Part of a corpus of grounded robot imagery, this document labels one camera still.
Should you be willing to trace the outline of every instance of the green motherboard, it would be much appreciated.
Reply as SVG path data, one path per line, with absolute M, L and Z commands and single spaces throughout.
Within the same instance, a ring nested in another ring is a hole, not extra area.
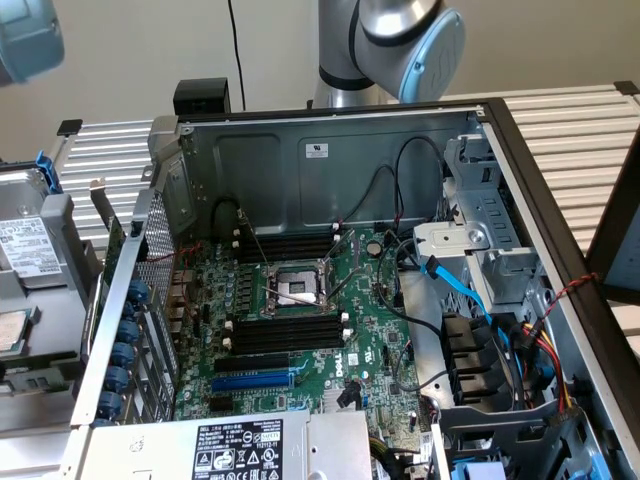
M 222 345 L 225 321 L 229 313 L 246 321 L 270 318 L 267 309 L 265 265 L 243 264 L 234 260 L 231 245 L 202 242 L 195 254 L 179 260 L 182 268 L 195 271 L 197 288 L 191 288 L 191 314 L 207 311 L 199 320 L 194 335 L 194 321 L 185 315 L 180 337 L 181 379 L 176 397 L 175 420 L 212 418 L 221 415 L 267 413 L 309 409 L 311 413 L 339 410 L 337 396 L 347 384 L 361 385 L 362 406 L 369 432 L 384 438 L 389 446 L 415 449 L 420 444 L 419 428 L 410 426 L 410 416 L 418 412 L 417 393 L 398 388 L 392 366 L 409 340 L 407 322 L 390 313 L 377 296 L 377 269 L 380 257 L 367 253 L 371 241 L 383 244 L 383 233 L 357 229 L 351 240 L 330 259 L 330 283 L 340 284 L 354 270 L 349 281 L 332 298 L 334 308 L 349 315 L 350 336 L 344 348 L 290 352 L 295 372 L 292 387 L 234 390 L 233 410 L 212 412 L 212 381 L 219 376 L 214 363 L 231 355 Z M 380 284 L 392 298 L 396 272 L 395 248 L 382 259 Z M 288 261 L 289 269 L 304 270 L 309 261 Z M 270 268 L 278 262 L 270 262 Z M 305 311 L 305 305 L 289 306 L 288 315 Z M 416 383 L 415 368 L 408 356 L 400 366 L 399 380 Z

